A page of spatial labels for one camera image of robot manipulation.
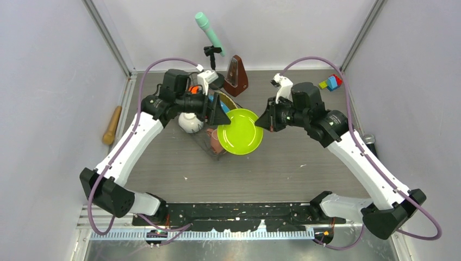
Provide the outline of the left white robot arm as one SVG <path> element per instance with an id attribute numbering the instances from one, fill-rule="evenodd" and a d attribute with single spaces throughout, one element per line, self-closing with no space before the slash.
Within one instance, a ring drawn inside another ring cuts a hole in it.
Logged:
<path id="1" fill-rule="evenodd" d="M 94 204 L 117 218 L 128 213 L 144 214 L 154 225 L 167 217 L 164 200 L 149 194 L 126 189 L 128 177 L 147 146 L 166 125 L 181 113 L 192 113 L 201 122 L 228 125 L 230 119 L 223 111 L 219 94 L 209 99 L 209 84 L 219 75 L 212 70 L 197 75 L 198 87 L 192 90 L 190 74 L 169 69 L 159 84 L 157 94 L 144 97 L 139 112 L 113 150 L 94 169 L 85 168 L 80 181 L 85 195 Z"/>

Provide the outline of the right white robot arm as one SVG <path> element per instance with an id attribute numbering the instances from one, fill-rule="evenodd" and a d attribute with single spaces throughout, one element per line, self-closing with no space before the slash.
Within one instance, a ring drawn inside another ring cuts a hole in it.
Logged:
<path id="1" fill-rule="evenodd" d="M 427 197 L 421 189 L 409 189 L 392 175 L 367 148 L 360 134 L 348 129 L 348 119 L 338 110 L 328 110 L 320 90 L 310 82 L 276 83 L 275 97 L 267 100 L 256 126 L 278 132 L 286 126 L 302 127 L 339 158 L 365 188 L 369 198 L 351 198 L 324 191 L 311 200 L 311 218 L 324 223 L 330 217 L 362 222 L 376 237 L 388 239 Z"/>

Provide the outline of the blue dotted plate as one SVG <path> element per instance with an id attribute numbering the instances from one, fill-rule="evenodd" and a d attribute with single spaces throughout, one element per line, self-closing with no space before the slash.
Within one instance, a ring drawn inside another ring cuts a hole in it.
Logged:
<path id="1" fill-rule="evenodd" d="M 220 102 L 220 105 L 224 113 L 228 113 L 230 111 L 229 106 L 227 106 L 224 102 Z"/>

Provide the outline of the orange bowl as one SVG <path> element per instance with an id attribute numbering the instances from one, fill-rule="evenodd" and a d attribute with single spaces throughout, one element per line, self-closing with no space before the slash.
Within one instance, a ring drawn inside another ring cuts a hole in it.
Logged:
<path id="1" fill-rule="evenodd" d="M 190 86 L 188 88 L 188 92 L 190 92 L 193 95 L 198 94 L 200 91 L 201 91 L 201 87 L 199 85 Z"/>

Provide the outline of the woven bamboo coaster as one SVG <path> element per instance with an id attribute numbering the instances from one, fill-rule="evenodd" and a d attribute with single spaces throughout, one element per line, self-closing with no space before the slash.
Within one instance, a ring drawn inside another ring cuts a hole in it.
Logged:
<path id="1" fill-rule="evenodd" d="M 225 94 L 224 92 L 221 92 L 221 91 L 215 91 L 215 93 L 217 93 L 220 97 L 220 101 L 229 109 L 229 110 L 233 110 L 233 109 L 237 109 L 238 108 L 238 105 L 234 102 L 234 100 L 228 96 L 227 94 Z"/>

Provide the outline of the white bowl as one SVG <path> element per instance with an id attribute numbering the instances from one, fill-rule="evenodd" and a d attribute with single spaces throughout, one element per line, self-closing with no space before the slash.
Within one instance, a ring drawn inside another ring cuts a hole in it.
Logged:
<path id="1" fill-rule="evenodd" d="M 194 113 L 180 113 L 178 125 L 186 133 L 194 134 L 203 128 L 204 123 Z"/>

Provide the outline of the green plate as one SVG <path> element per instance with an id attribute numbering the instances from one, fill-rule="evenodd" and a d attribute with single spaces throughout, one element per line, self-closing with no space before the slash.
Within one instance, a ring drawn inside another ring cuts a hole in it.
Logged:
<path id="1" fill-rule="evenodd" d="M 244 108 L 230 110 L 227 116 L 231 123 L 217 128 L 217 138 L 221 147 L 238 156 L 254 152 L 264 136 L 264 130 L 256 126 L 258 116 Z"/>

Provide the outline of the black wire dish rack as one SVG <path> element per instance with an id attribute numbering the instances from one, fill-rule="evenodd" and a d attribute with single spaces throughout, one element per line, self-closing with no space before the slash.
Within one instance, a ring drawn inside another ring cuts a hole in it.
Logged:
<path id="1" fill-rule="evenodd" d="M 199 85 L 197 80 L 194 80 L 192 77 L 191 77 L 191 84 L 190 86 L 194 86 L 194 85 Z M 223 92 L 223 88 L 221 90 L 212 90 L 211 88 L 209 88 L 209 91 L 208 91 L 208 103 L 209 101 L 212 101 L 213 100 L 213 95 L 215 93 L 215 91 L 221 91 Z M 216 126 L 212 126 L 210 124 L 208 124 L 208 120 L 205 119 L 202 121 L 204 123 L 204 126 L 203 128 L 197 132 L 197 133 L 194 133 L 194 134 L 191 134 L 191 136 L 193 137 L 193 139 L 197 142 L 197 144 L 200 145 L 200 147 L 209 155 L 211 156 L 212 158 L 218 160 L 222 155 L 224 155 L 225 153 L 223 154 L 215 154 L 211 148 L 210 148 L 210 139 L 209 139 L 209 136 L 208 134 L 206 133 L 206 130 L 208 128 L 211 128 L 211 129 L 216 129 L 217 127 Z"/>

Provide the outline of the pink ceramic mug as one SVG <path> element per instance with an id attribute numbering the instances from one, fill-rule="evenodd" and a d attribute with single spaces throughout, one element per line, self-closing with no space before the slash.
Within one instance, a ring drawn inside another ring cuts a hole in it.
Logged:
<path id="1" fill-rule="evenodd" d="M 217 129 L 208 128 L 206 133 L 210 139 L 210 148 L 215 154 L 223 154 L 225 153 L 225 149 L 222 147 L 219 141 L 219 137 L 217 134 Z"/>

